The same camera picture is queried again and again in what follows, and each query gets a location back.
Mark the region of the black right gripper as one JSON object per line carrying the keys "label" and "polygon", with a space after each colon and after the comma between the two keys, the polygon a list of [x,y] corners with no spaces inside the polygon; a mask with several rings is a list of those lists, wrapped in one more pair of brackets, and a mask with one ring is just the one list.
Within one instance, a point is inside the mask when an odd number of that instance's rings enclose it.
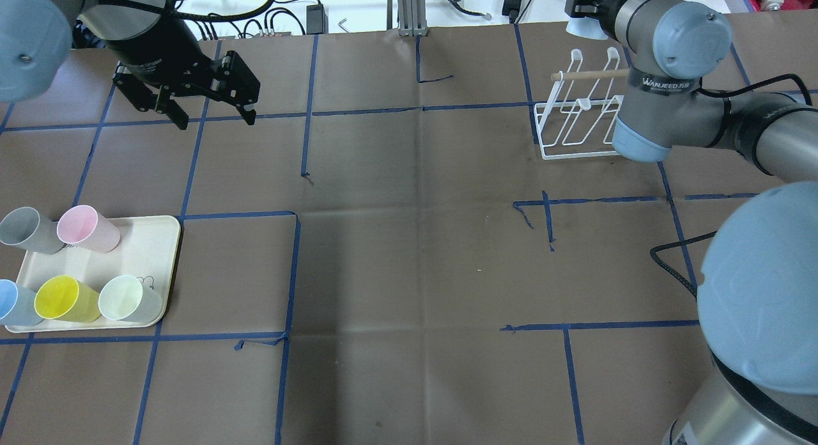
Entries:
{"label": "black right gripper", "polygon": [[604,20],[615,16],[615,0],[565,0],[564,11],[570,19]]}

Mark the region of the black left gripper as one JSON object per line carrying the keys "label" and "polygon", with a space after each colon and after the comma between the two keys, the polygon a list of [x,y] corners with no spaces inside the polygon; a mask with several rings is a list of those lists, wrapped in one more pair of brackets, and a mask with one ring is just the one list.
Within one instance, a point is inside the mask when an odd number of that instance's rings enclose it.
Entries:
{"label": "black left gripper", "polygon": [[119,64],[113,85],[139,112],[164,114],[179,130],[189,116],[176,102],[182,97],[206,97],[227,102],[252,126],[261,83],[235,50],[219,59],[204,55],[198,43],[118,40],[112,50]]}

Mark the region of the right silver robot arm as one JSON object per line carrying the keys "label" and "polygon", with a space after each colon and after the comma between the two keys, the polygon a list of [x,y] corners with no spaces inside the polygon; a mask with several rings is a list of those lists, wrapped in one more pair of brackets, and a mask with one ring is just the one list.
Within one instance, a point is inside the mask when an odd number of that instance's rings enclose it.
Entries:
{"label": "right silver robot arm", "polygon": [[816,443],[816,106],[766,82],[704,79],[731,55],[730,19],[688,0],[567,0],[570,33],[630,52],[612,145],[671,162],[681,181],[753,195],[714,232],[684,280],[713,374],[667,428],[666,444]]}

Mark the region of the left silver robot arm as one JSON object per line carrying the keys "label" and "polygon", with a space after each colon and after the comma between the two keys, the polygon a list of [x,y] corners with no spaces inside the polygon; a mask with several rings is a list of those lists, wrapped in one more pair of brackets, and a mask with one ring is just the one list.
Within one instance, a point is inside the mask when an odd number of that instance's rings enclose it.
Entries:
{"label": "left silver robot arm", "polygon": [[230,104],[253,125],[258,78],[234,50],[219,59],[205,55],[187,21],[234,22],[263,9],[200,15],[176,10],[181,1],[190,0],[1,0],[2,101],[43,95],[81,22],[117,55],[113,85],[138,111],[163,114],[184,130],[189,118],[176,98],[206,97]]}

